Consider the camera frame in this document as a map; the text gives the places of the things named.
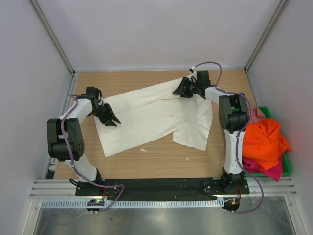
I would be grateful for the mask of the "cream white t shirt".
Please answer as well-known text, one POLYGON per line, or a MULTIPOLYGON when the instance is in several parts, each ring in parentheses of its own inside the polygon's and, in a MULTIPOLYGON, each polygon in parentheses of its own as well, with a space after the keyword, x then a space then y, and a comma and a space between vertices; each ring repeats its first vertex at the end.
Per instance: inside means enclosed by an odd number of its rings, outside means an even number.
POLYGON ((95 118, 106 157, 137 147, 168 134, 178 144, 205 151, 213 121, 211 101, 194 95, 173 95, 181 79, 104 98, 121 124, 106 127, 95 118))

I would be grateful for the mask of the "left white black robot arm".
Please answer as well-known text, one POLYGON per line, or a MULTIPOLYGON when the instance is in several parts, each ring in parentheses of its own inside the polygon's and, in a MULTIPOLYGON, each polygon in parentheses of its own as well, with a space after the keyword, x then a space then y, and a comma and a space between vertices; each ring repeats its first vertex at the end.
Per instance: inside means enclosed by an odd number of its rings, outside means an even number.
POLYGON ((105 197, 109 187, 104 186, 99 170, 85 155, 81 124, 88 116, 98 118, 106 127, 116 127, 120 121, 96 87, 87 87, 84 94, 71 97, 73 105, 59 118, 47 121, 48 153, 51 158, 66 163, 78 176, 78 180, 69 180, 76 187, 77 196, 105 197))

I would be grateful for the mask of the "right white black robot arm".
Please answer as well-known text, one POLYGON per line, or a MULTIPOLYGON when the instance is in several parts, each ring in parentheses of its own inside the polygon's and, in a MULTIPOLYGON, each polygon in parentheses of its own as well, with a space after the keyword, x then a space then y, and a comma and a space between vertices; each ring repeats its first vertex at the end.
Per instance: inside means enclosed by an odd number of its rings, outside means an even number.
POLYGON ((190 74, 182 78, 173 95, 192 98, 197 94, 218 104, 219 123, 225 135, 225 163, 221 178, 216 183, 217 192, 238 194, 245 179, 242 151, 245 130, 251 121, 248 111, 250 102, 242 93, 228 92, 212 85, 207 70, 189 71, 190 74))

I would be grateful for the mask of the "pink t shirt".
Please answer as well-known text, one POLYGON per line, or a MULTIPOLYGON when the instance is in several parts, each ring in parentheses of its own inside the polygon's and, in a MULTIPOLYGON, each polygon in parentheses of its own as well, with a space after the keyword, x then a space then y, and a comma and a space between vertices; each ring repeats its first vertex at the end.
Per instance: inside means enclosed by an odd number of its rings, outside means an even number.
POLYGON ((249 110, 249 114, 250 115, 252 114, 252 119, 251 119, 250 124, 257 124, 260 121, 263 121, 267 118, 266 115, 257 106, 252 107, 252 109, 249 110))

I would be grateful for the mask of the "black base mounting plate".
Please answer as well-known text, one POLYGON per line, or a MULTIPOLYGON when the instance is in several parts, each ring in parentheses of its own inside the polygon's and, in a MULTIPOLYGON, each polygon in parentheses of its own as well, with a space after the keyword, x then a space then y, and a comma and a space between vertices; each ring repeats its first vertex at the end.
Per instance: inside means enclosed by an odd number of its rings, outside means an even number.
POLYGON ((247 180, 243 184, 225 188, 218 178, 171 178, 171 179, 106 179, 98 182, 100 185, 113 186, 105 190, 108 197, 113 197, 118 185, 124 185, 121 195, 123 200, 127 197, 140 200, 152 200, 153 197, 174 196, 174 194, 192 195, 224 195, 241 193, 249 194, 247 180))

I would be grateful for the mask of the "orange t shirt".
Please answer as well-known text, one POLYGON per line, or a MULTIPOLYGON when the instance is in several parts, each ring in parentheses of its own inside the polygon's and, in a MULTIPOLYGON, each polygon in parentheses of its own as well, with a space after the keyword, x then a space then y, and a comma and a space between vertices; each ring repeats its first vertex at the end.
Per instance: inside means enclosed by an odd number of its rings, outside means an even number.
POLYGON ((287 139, 280 133, 281 125, 271 118, 249 124, 243 139, 242 156, 255 160, 264 170, 279 164, 279 156, 292 152, 287 139))

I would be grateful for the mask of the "magenta t shirt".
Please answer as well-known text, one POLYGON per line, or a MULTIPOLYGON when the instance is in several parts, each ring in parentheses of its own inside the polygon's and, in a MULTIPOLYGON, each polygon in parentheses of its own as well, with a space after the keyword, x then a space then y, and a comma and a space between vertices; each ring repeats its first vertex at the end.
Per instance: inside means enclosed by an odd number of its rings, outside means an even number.
POLYGON ((279 181, 283 174, 282 165, 283 156, 279 156, 278 165, 272 167, 269 170, 262 168, 255 160, 243 157, 243 168, 251 174, 261 173, 267 177, 272 178, 275 181, 279 181))

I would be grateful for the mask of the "green plastic bin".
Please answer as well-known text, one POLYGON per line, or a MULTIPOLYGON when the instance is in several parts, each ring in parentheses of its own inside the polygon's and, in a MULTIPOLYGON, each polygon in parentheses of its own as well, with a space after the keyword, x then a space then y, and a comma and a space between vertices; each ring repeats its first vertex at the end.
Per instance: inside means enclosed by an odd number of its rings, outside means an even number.
POLYGON ((267 118, 259 107, 253 107, 252 113, 243 140, 243 168, 248 173, 261 173, 279 181, 283 174, 282 155, 292 148, 281 135, 278 122, 267 118))

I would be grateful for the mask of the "left aluminium corner post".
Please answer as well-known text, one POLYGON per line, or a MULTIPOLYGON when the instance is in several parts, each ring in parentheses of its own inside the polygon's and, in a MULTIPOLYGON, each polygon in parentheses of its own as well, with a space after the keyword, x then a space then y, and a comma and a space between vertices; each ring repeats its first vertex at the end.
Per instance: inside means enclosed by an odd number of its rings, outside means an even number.
POLYGON ((66 66, 67 70, 71 74, 72 77, 75 76, 75 70, 73 69, 68 57, 66 56, 66 53, 64 52, 59 40, 57 39, 50 23, 48 22, 48 19, 46 18, 43 10, 41 9, 39 3, 37 0, 29 0, 28 1, 30 5, 32 6, 35 14, 37 15, 39 21, 41 22, 44 30, 48 34, 48 37, 50 38, 52 44, 54 45, 56 51, 58 52, 59 56, 61 57, 64 65, 66 66))

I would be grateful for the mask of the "aluminium corner post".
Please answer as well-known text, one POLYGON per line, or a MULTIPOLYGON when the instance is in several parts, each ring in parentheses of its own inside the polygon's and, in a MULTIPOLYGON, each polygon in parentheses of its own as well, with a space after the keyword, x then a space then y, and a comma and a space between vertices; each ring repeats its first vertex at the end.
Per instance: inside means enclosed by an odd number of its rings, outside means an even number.
POLYGON ((59 56, 61 57, 64 65, 66 66, 67 70, 71 74, 72 77, 75 76, 75 70, 73 69, 68 57, 66 56, 66 53, 64 52, 59 40, 57 39, 50 23, 48 22, 48 19, 46 18, 43 10, 41 9, 39 3, 37 0, 29 0, 28 1, 30 5, 32 6, 35 14, 37 15, 39 21, 41 22, 44 30, 48 34, 48 37, 50 38, 52 44, 54 45, 56 51, 58 52, 59 56))
POLYGON ((265 29, 263 30, 261 37, 259 38, 252 54, 250 55, 246 66, 244 67, 245 73, 248 74, 249 69, 253 65, 255 59, 257 58, 258 54, 260 53, 261 49, 267 42, 269 36, 271 35, 272 31, 274 30, 275 26, 277 25, 279 19, 281 18, 282 14, 284 13, 285 9, 287 8, 290 0, 280 0, 278 5, 276 6, 272 16, 270 17, 265 29))

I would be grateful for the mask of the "right aluminium corner post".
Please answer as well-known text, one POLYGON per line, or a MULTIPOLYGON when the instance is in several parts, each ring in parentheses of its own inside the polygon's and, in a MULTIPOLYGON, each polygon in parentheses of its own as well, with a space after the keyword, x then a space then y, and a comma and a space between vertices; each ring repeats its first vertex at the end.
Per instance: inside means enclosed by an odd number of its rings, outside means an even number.
POLYGON ((284 13, 285 9, 287 8, 290 0, 280 0, 278 5, 276 6, 272 16, 270 17, 265 29, 263 30, 261 37, 259 38, 252 54, 250 55, 246 66, 244 67, 245 73, 248 74, 249 69, 253 65, 255 59, 257 58, 258 54, 260 53, 261 49, 267 42, 269 36, 271 35, 272 31, 274 30, 275 26, 277 25, 279 19, 281 18, 282 14, 284 13))

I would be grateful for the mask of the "aluminium front frame rail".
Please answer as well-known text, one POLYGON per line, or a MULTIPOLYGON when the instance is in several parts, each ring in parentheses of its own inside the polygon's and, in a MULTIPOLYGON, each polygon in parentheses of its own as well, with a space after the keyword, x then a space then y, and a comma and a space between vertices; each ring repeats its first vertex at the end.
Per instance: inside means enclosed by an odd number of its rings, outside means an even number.
MULTIPOLYGON (((295 185, 290 176, 283 176, 280 181, 258 177, 264 196, 297 196, 295 185)), ((36 180, 32 186, 30 198, 72 198, 75 186, 68 180, 36 180)))

